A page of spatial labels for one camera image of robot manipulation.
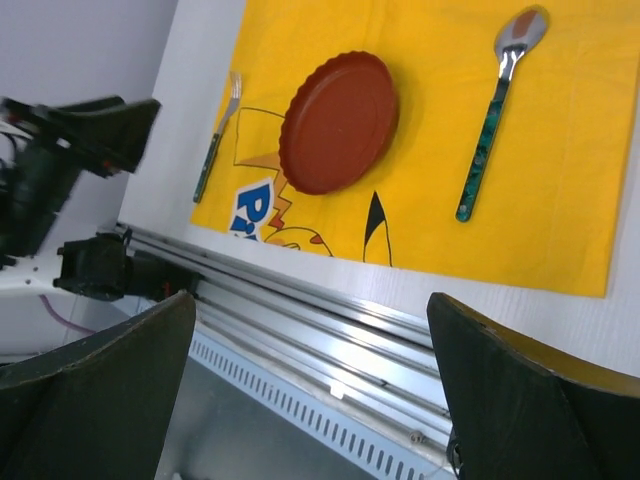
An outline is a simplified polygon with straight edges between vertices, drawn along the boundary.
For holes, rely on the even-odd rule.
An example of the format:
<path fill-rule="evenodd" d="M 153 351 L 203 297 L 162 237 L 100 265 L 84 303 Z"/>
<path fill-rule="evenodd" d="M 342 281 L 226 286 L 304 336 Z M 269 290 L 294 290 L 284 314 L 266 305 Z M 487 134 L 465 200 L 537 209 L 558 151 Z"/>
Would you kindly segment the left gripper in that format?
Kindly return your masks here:
<path fill-rule="evenodd" d="M 133 103 L 119 96 L 50 107 L 5 97 L 1 113 L 9 124 L 31 135 L 27 143 L 97 175 L 137 170 L 161 103 Z"/>

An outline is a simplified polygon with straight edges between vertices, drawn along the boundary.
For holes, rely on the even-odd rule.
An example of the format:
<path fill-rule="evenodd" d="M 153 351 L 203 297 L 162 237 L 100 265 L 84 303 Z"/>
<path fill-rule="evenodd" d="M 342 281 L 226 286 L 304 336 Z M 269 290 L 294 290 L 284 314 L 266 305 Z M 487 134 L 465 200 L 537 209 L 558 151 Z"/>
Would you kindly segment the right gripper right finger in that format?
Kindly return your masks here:
<path fill-rule="evenodd" d="M 639 380 L 511 330 L 445 293 L 427 304 L 459 479 L 636 479 Z"/>

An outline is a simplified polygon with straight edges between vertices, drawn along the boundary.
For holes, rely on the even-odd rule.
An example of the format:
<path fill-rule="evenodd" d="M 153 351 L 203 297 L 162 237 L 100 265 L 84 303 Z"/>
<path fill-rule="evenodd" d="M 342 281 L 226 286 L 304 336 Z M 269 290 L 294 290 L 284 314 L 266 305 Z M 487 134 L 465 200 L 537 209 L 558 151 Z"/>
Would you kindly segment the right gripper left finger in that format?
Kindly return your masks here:
<path fill-rule="evenodd" d="M 2 478 L 153 478 L 195 320 L 195 300 L 181 291 L 91 336 L 2 366 Z"/>

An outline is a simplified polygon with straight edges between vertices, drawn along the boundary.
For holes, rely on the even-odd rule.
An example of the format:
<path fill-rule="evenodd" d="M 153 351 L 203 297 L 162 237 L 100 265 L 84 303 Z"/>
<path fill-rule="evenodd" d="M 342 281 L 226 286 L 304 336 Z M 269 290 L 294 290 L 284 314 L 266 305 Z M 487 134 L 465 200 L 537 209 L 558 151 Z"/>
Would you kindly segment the fork with green handle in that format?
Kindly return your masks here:
<path fill-rule="evenodd" d="M 231 116 L 237 111 L 242 96 L 242 75 L 239 72 L 232 71 L 230 73 L 230 98 L 226 110 L 211 138 L 205 161 L 203 163 L 198 182 L 192 197 L 194 204 L 202 201 L 207 182 L 211 175 L 211 171 L 215 162 L 221 137 L 225 131 Z"/>

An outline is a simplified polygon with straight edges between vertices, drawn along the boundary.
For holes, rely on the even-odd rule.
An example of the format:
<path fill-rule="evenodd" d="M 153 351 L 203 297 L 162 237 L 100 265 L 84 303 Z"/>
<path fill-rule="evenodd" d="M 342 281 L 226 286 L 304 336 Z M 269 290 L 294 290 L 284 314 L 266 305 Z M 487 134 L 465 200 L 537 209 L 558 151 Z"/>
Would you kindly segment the yellow pikachu placemat cloth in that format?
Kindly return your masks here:
<path fill-rule="evenodd" d="M 548 1 L 516 67 L 471 220 L 455 219 L 498 75 L 494 42 L 522 1 L 250 1 L 231 62 L 243 96 L 196 225 L 325 257 L 601 297 L 639 76 L 635 1 Z M 298 88 L 341 53 L 388 67 L 399 120 L 352 186 L 285 178 L 281 125 Z"/>

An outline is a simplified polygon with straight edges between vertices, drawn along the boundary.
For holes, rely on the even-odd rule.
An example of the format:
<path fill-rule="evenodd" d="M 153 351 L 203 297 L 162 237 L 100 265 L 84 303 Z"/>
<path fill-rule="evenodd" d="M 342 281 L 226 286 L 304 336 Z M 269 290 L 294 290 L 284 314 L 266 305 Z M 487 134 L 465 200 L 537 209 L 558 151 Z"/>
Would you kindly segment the red plastic plate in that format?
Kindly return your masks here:
<path fill-rule="evenodd" d="M 387 65 L 366 51 L 328 59 L 298 88 L 279 137 L 281 170 L 306 195 L 358 182 L 386 154 L 399 120 Z"/>

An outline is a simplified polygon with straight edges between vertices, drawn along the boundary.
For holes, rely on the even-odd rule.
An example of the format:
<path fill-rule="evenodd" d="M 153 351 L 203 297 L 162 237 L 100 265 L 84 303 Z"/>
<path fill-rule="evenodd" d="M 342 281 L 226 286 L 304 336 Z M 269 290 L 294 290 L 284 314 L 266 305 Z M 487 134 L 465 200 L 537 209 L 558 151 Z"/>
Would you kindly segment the spoon with green handle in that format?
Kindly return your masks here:
<path fill-rule="evenodd" d="M 456 208 L 455 219 L 458 222 L 469 222 L 473 215 L 516 65 L 539 44 L 549 24 L 547 10 L 541 5 L 531 5 L 508 21 L 496 37 L 497 83 Z"/>

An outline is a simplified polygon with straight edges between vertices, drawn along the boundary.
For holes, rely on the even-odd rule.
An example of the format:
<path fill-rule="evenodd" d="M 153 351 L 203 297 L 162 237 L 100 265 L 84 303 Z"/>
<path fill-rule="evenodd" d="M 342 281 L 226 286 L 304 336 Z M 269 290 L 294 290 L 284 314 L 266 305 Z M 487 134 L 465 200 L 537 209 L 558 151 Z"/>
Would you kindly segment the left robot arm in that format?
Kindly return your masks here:
<path fill-rule="evenodd" d="M 38 253 L 83 172 L 135 172 L 160 109 L 155 99 L 127 103 L 119 96 L 59 107 L 3 98 L 2 134 L 15 146 L 11 162 L 1 164 L 2 267 Z M 152 254 L 128 255 L 131 236 L 127 230 L 66 242 L 56 252 L 61 272 L 53 287 L 108 302 L 194 292 L 197 273 Z"/>

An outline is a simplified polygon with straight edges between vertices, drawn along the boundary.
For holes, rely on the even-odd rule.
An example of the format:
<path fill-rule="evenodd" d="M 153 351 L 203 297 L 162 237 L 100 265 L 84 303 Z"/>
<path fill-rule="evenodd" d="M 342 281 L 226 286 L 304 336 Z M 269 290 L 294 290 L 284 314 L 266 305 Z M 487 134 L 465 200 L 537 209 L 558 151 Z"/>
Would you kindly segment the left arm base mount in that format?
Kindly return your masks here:
<path fill-rule="evenodd" d="M 100 233 L 87 240 L 65 243 L 60 275 L 53 286 L 100 301 L 125 296 L 160 302 L 181 290 L 195 291 L 200 275 L 146 252 L 127 253 L 130 238 Z"/>

